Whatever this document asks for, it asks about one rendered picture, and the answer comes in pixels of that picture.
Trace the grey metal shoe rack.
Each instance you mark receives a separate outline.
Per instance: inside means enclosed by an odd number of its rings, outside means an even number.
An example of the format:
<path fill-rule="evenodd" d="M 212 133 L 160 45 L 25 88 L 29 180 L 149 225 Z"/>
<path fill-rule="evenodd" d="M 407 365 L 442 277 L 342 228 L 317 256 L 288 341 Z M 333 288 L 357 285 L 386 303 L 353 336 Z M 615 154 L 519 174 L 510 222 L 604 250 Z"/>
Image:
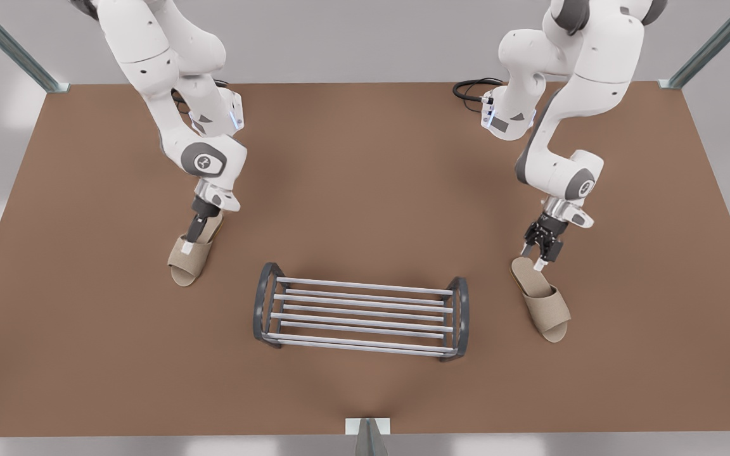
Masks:
<path fill-rule="evenodd" d="M 417 355 L 441 362 L 466 354 L 470 335 L 466 279 L 444 289 L 289 277 L 277 263 L 262 269 L 253 336 L 284 345 Z"/>

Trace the silver frame post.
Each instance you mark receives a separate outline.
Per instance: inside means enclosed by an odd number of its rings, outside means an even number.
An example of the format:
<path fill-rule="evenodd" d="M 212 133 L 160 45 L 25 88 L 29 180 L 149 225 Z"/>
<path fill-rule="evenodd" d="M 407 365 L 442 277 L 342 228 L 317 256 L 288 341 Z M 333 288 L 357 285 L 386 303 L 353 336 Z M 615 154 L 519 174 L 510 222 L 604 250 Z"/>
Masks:
<path fill-rule="evenodd" d="M 728 43 L 730 43 L 730 17 L 672 77 L 658 80 L 658 86 L 661 89 L 683 89 Z"/>
<path fill-rule="evenodd" d="M 354 456 L 389 456 L 383 436 L 390 434 L 389 418 L 345 419 L 345 435 L 356 436 Z"/>
<path fill-rule="evenodd" d="M 26 49 L 12 38 L 11 34 L 6 31 L 0 24 L 0 50 L 8 55 L 14 63 L 16 63 L 33 81 L 35 81 L 44 92 L 66 93 L 70 89 L 69 83 L 61 83 L 38 63 Z"/>

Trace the beige slipper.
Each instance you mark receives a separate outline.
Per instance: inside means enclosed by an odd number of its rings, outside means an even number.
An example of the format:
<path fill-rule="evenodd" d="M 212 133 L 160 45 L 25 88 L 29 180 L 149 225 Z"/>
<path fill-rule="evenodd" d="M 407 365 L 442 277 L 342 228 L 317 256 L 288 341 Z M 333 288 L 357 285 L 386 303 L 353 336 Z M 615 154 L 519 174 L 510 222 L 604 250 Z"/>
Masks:
<path fill-rule="evenodd" d="M 168 259 L 168 266 L 170 267 L 171 276 L 174 282 L 186 288 L 190 286 L 200 277 L 200 274 L 205 268 L 212 242 L 217 233 L 221 229 L 223 223 L 223 213 L 220 213 L 214 218 L 210 218 L 203 229 L 203 233 L 200 234 L 199 239 L 192 248 L 192 252 L 189 256 L 183 255 L 181 252 L 181 245 L 185 240 L 185 236 L 181 236 L 175 243 L 170 256 Z"/>
<path fill-rule="evenodd" d="M 572 318 L 559 289 L 552 286 L 542 272 L 535 270 L 530 258 L 514 259 L 510 271 L 539 334 L 550 343 L 559 343 L 565 337 L 568 321 Z"/>

